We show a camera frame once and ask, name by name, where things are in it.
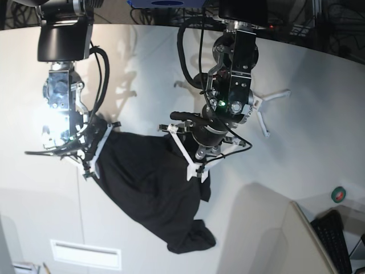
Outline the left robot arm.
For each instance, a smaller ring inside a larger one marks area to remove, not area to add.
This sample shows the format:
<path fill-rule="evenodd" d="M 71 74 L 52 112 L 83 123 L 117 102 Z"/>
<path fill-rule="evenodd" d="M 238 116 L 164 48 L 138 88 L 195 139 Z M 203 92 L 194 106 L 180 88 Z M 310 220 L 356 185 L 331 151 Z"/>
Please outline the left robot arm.
<path fill-rule="evenodd" d="M 215 66 L 195 77 L 188 72 L 183 46 L 185 30 L 191 25 L 213 26 L 223 32 L 212 48 Z M 187 132 L 198 145 L 197 160 L 217 156 L 222 143 L 228 141 L 227 134 L 252 114 L 252 70 L 259 57 L 256 30 L 268 25 L 267 1 L 219 1 L 215 15 L 191 17 L 179 27 L 181 69 L 187 82 L 200 89 L 205 106 L 200 114 L 173 112 L 171 119 L 191 122 Z"/>

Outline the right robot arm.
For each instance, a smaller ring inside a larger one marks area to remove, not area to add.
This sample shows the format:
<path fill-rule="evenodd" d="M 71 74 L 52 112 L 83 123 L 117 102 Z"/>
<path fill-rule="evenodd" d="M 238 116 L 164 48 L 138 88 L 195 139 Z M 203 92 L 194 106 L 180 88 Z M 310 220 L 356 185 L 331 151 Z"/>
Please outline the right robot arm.
<path fill-rule="evenodd" d="M 39 156 L 91 160 L 101 138 L 96 113 L 106 96 L 110 63 L 106 52 L 91 42 L 94 10 L 103 1 L 43 1 L 35 7 L 40 23 L 37 58 L 50 64 L 43 85 L 47 121 Z M 90 55 L 97 61 L 99 85 L 91 109 L 82 102 L 84 81 L 76 72 L 78 61 Z"/>

